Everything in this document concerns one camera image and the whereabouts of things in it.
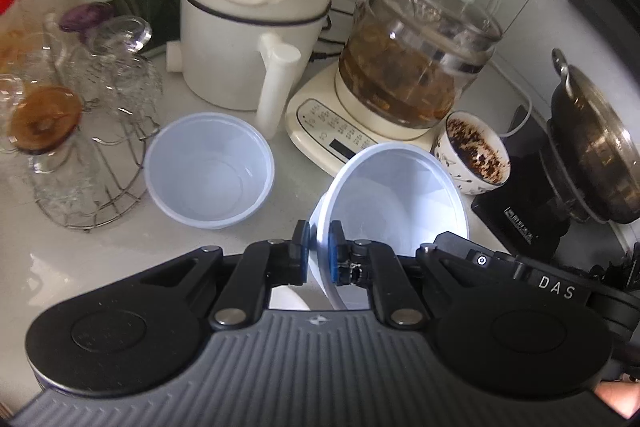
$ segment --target black rim stripe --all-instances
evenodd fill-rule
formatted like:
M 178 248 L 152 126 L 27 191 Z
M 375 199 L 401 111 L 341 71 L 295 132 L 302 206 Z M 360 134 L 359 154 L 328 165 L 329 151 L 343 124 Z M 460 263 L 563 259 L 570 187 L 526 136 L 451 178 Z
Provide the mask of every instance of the black rim stripe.
M 235 15 L 229 15 L 227 13 L 222 13 L 217 10 L 213 10 L 208 6 L 204 6 L 204 4 L 196 1 L 196 0 L 185 0 L 192 6 L 195 6 L 198 10 L 206 12 L 215 17 L 220 17 L 221 19 L 226 19 L 233 22 L 241 22 L 244 24 L 252 24 L 254 26 L 302 26 L 304 24 L 311 24 L 312 22 L 317 22 L 320 19 L 323 19 L 329 13 L 329 8 L 331 8 L 331 3 L 326 6 L 324 12 L 312 19 L 302 19 L 298 21 L 261 21 L 256 19 L 244 19 L 242 17 L 237 17 Z

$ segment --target small white bowl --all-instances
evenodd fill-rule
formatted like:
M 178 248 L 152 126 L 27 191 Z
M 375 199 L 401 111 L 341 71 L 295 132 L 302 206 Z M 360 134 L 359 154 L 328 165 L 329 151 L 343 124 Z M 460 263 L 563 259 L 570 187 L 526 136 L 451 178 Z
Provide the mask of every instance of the small white bowl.
M 473 145 L 461 156 L 452 142 L 460 142 L 465 137 Z M 452 112 L 444 121 L 433 145 L 433 155 L 447 169 L 460 192 L 471 196 L 504 185 L 511 174 L 509 154 L 500 137 L 478 117 L 465 111 Z M 470 161 L 476 163 L 475 170 L 467 164 Z
M 217 230 L 251 216 L 273 186 L 273 154 L 239 118 L 191 114 L 165 127 L 145 156 L 145 182 L 169 217 Z

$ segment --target bottle with red cap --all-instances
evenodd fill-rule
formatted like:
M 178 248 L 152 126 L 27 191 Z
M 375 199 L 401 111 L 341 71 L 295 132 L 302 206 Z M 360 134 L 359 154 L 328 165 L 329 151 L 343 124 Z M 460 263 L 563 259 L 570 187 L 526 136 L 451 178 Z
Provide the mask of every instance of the bottle with red cap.
M 24 25 L 18 0 L 0 0 L 0 73 L 7 72 L 7 64 L 16 54 L 23 36 Z

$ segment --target digital display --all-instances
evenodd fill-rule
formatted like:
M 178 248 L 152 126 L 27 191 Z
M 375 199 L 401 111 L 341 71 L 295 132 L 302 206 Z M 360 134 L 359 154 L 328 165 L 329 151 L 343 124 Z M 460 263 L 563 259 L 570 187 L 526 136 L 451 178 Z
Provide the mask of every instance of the digital display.
M 349 149 L 346 145 L 338 142 L 338 140 L 333 140 L 329 147 L 331 147 L 334 151 L 339 152 L 345 158 L 351 159 L 356 153 L 354 153 L 351 149 Z

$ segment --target metal pan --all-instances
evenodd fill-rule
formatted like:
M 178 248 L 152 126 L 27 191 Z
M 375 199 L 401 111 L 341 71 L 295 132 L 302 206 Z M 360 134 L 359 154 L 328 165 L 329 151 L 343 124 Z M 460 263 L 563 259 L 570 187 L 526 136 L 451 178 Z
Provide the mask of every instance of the metal pan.
M 551 100 L 554 127 L 567 165 L 577 163 L 582 188 L 598 213 L 617 223 L 640 218 L 640 155 L 628 130 L 604 95 L 562 52 L 552 52 L 561 82 Z

